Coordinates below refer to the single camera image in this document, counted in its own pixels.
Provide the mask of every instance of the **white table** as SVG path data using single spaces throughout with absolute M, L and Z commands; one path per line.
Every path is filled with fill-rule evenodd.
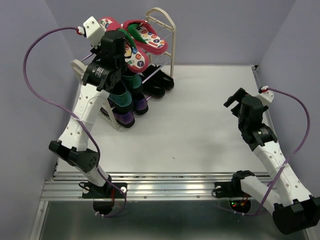
M 106 172 L 266 172 L 242 140 L 233 105 L 223 106 L 239 88 L 258 94 L 251 66 L 175 66 L 174 83 L 163 98 L 149 100 L 132 128 L 116 131 L 97 117 L 91 133 Z M 89 148 L 95 150 L 91 142 Z M 64 172 L 78 173 L 60 160 L 56 173 Z

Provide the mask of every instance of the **shoe rack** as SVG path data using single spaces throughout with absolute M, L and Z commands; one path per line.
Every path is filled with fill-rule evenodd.
M 168 24 L 160 21 L 159 19 L 155 18 L 154 15 L 160 13 L 162 16 L 164 16 L 167 21 Z M 166 57 L 165 62 L 157 69 L 155 70 L 152 74 L 150 74 L 143 82 L 142 84 L 144 84 L 146 81 L 148 81 L 153 75 L 155 75 L 158 71 L 160 71 L 160 69 L 162 69 L 163 66 L 167 65 L 170 63 L 170 77 L 173 78 L 174 75 L 174 64 L 175 64 L 175 52 L 176 52 L 176 25 L 174 23 L 174 21 L 171 19 L 171 17 L 169 16 L 169 14 L 159 8 L 159 7 L 154 7 L 150 10 L 148 10 L 145 13 L 145 18 L 143 18 L 144 21 L 147 21 L 153 28 L 156 29 L 156 33 L 158 33 L 158 36 L 161 37 L 161 31 L 166 29 L 167 32 L 169 32 L 166 36 L 162 37 L 162 39 L 169 39 L 169 37 L 171 38 L 171 51 L 169 52 L 168 50 L 166 52 L 164 52 L 161 55 L 153 55 L 152 53 L 146 52 L 146 55 L 149 57 L 149 65 L 151 64 L 156 64 L 160 59 L 164 59 Z M 82 62 L 85 61 L 86 59 L 90 58 L 93 55 L 93 53 L 89 54 L 88 56 L 86 56 L 84 59 L 82 60 L 73 60 L 70 64 L 72 69 L 75 72 L 75 75 L 77 77 L 77 79 L 81 82 L 82 77 L 86 71 L 87 66 L 84 65 Z M 150 96 L 146 96 L 146 100 L 149 100 L 152 97 L 152 95 Z M 118 122 L 116 121 L 116 118 L 114 116 L 113 113 L 113 108 L 110 106 L 109 102 L 106 100 L 102 106 L 108 113 L 109 116 L 105 116 L 101 111 L 99 112 L 99 114 L 101 115 L 101 117 L 107 122 L 109 123 L 114 129 L 118 130 L 121 126 L 120 124 L 118 124 Z

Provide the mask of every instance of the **gray wall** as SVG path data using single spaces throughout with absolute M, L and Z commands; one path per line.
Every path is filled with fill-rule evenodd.
M 25 240 L 44 180 L 54 170 L 56 158 L 48 150 L 49 142 L 57 139 L 67 116 L 32 95 L 24 83 L 22 63 L 29 45 L 58 26 L 43 0 L 1 1 L 0 22 L 0 239 Z M 69 67 L 73 58 L 63 35 L 51 35 L 30 54 L 31 84 L 70 107 L 67 103 L 77 86 Z
M 59 26 L 82 25 L 89 17 L 120 23 L 160 7 L 177 27 L 176 64 L 258 64 L 295 0 L 45 0 Z M 90 45 L 66 33 L 81 59 Z
M 320 1 L 297 0 L 258 67 L 264 85 L 299 97 L 310 112 L 309 137 L 291 165 L 316 197 L 320 196 L 319 23 Z M 296 101 L 279 94 L 270 111 L 283 152 L 288 155 L 303 138 L 307 125 L 305 113 Z

